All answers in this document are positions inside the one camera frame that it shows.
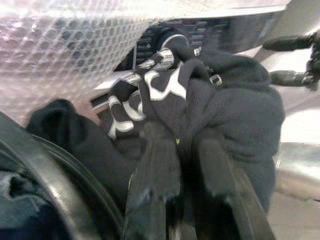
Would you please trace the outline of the clear bubble wrap sheet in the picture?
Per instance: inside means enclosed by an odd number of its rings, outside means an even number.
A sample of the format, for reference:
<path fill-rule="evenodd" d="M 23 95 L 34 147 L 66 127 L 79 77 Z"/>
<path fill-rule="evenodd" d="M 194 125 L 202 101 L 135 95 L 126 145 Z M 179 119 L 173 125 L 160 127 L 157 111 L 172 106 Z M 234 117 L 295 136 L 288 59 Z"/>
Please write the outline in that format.
<path fill-rule="evenodd" d="M 256 48 L 290 1 L 0 0 L 0 112 L 24 125 L 52 99 L 92 97 L 158 52 L 167 31 L 190 48 Z"/>

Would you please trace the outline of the silver washer door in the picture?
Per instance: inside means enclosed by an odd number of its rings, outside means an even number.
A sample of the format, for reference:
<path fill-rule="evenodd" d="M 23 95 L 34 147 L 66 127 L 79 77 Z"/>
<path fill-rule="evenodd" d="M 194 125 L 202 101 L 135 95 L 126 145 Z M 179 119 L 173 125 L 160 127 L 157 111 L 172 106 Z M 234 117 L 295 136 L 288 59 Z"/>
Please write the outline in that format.
<path fill-rule="evenodd" d="M 279 171 L 320 182 L 320 144 L 283 142 L 273 161 Z"/>

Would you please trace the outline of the blue grey clothes in drum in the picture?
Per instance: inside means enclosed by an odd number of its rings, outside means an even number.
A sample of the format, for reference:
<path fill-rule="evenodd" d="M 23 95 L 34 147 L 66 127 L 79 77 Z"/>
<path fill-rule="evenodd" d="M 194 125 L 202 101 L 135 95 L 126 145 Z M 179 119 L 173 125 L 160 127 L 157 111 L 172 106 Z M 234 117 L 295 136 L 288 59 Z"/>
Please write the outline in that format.
<path fill-rule="evenodd" d="M 34 181 L 0 150 L 0 240 L 52 240 L 55 213 Z"/>

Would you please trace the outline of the black garment with white print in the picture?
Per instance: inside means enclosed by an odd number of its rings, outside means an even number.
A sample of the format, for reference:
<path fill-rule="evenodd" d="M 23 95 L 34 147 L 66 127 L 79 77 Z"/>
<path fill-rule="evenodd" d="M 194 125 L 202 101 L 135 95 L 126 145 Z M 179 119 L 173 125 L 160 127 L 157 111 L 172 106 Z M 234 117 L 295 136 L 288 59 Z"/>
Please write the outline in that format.
<path fill-rule="evenodd" d="M 136 71 L 107 94 L 104 128 L 65 99 L 35 111 L 26 130 L 69 152 L 125 208 L 132 173 L 141 157 L 140 131 L 151 121 L 166 126 L 181 160 L 191 159 L 194 136 L 218 131 L 227 152 L 243 167 L 264 210 L 275 186 L 273 155 L 285 118 L 282 99 L 256 60 L 209 48 L 180 49 L 175 70 Z"/>

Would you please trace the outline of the white washing machine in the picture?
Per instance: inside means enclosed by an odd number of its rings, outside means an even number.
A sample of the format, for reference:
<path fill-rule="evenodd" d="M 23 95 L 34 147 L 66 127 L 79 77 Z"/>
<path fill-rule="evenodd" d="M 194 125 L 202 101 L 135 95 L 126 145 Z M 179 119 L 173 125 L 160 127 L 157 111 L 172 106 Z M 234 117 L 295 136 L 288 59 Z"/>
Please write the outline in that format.
<path fill-rule="evenodd" d="M 0 0 L 0 240 L 276 240 L 290 1 Z"/>

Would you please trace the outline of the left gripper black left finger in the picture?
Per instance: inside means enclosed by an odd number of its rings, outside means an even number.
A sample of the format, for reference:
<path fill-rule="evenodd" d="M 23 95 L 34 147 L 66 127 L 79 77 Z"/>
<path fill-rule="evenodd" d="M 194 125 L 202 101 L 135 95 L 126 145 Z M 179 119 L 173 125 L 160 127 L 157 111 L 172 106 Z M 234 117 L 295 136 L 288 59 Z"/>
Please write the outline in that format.
<path fill-rule="evenodd" d="M 139 139 L 142 157 L 129 181 L 124 240 L 174 240 L 182 204 L 176 140 L 155 121 L 144 125 Z"/>

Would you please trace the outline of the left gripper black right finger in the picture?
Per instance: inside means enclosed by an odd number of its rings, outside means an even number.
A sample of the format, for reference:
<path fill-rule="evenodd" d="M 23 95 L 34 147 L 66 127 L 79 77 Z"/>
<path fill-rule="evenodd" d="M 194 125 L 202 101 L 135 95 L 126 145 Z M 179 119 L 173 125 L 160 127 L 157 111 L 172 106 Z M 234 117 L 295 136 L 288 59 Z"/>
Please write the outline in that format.
<path fill-rule="evenodd" d="M 193 138 L 197 240 L 275 240 L 256 192 L 218 132 Z"/>

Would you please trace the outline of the silver washer dial knob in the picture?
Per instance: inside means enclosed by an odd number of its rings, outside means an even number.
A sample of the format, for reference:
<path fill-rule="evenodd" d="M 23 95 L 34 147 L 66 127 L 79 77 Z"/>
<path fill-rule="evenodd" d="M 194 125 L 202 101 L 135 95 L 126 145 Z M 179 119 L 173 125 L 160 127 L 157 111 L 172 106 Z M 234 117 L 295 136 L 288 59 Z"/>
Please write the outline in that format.
<path fill-rule="evenodd" d="M 189 48 L 189 39 L 179 31 L 170 30 L 162 33 L 155 44 L 155 49 L 157 51 L 176 48 Z"/>

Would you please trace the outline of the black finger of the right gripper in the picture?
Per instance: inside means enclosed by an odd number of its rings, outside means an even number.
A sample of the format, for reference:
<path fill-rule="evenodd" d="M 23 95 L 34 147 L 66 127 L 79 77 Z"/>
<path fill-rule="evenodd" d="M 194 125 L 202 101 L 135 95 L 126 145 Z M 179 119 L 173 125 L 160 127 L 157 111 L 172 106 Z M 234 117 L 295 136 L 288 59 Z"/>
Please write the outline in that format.
<path fill-rule="evenodd" d="M 303 72 L 278 70 L 269 73 L 273 85 L 282 87 L 304 87 L 308 84 Z"/>
<path fill-rule="evenodd" d="M 313 35 L 281 36 L 267 40 L 262 48 L 270 51 L 295 51 L 307 49 L 313 44 Z"/>

